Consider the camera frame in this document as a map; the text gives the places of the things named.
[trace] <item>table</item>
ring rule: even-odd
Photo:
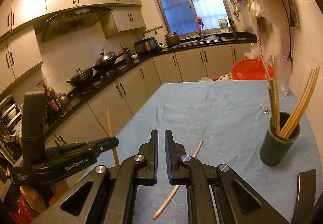
[[[316,200],[319,198],[321,162],[306,116],[300,122],[301,136],[279,165],[266,166],[259,158],[270,119],[270,115],[263,114],[270,108],[267,87],[266,81],[193,82],[164,84],[155,92],[117,135],[121,162],[138,153],[139,146],[149,141],[152,129],[159,133],[157,184],[138,186],[133,223],[188,223],[185,186],[180,187],[157,220],[151,219],[173,188],[166,171],[167,129],[172,130],[174,141],[183,144],[187,154],[194,153],[202,138],[204,142],[197,156],[202,163],[228,164],[289,222],[300,172],[316,169]],[[297,103],[291,92],[280,100],[281,111],[288,113]],[[114,166],[112,151],[101,154],[87,173],[100,164]]]

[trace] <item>white tile wall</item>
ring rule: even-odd
[[[104,46],[105,52],[117,52],[121,49],[120,44],[134,52],[133,43],[137,40],[133,31],[125,31],[106,40],[100,23],[96,23],[90,28],[39,43],[44,61],[42,69],[25,79],[11,94],[16,102],[22,103],[25,93],[42,90],[43,82],[50,84],[55,92],[68,93],[72,87],[65,82],[75,74],[77,68],[93,66]]]

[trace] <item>dark gray cup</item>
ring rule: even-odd
[[[284,126],[289,116],[290,114],[288,113],[280,112],[280,128]],[[294,141],[298,138],[299,133],[300,126],[298,124],[288,139],[282,138],[274,132],[271,123],[269,123],[267,134],[260,148],[261,161],[267,166],[278,165],[283,160]]]

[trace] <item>red plastic bowl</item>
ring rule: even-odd
[[[268,66],[268,73],[273,77],[273,69]],[[261,60],[246,59],[237,62],[231,71],[232,80],[266,80]]]

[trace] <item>black countertop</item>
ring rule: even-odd
[[[116,72],[115,74],[107,77],[100,79],[98,76],[95,77],[95,82],[91,87],[88,88],[87,92],[83,94],[77,94],[73,91],[71,91],[68,96],[70,98],[72,108],[67,111],[64,115],[62,115],[59,119],[56,119],[56,122],[53,123],[50,127],[47,126],[46,128],[46,133],[45,133],[45,138],[49,137],[51,133],[54,132],[56,128],[58,128],[69,116],[71,116],[77,109],[79,109],[83,104],[85,104],[87,101],[89,101],[92,97],[94,97],[96,94],[98,94],[100,91],[105,89],[107,86],[112,84],[115,80],[123,76],[124,74],[128,73],[138,65],[142,64],[146,60],[159,56],[159,55],[164,55],[168,53],[173,53],[173,52],[178,52],[178,51],[183,51],[183,50],[188,50],[188,49],[193,49],[193,48],[201,48],[201,47],[206,47],[206,46],[213,46],[213,45],[221,45],[221,44],[241,44],[241,43],[255,43],[256,42],[256,35],[248,33],[248,32],[237,32],[237,37],[234,38],[232,36],[232,33],[223,33],[221,36],[225,36],[226,40],[221,40],[221,41],[209,41],[209,42],[204,42],[204,43],[197,43],[197,44],[187,44],[183,46],[179,46],[174,49],[170,49],[167,51],[155,51],[151,52],[146,55],[142,55],[140,57],[140,60],[138,63],[135,63],[131,66],[128,66],[127,68],[124,68],[120,72]]]

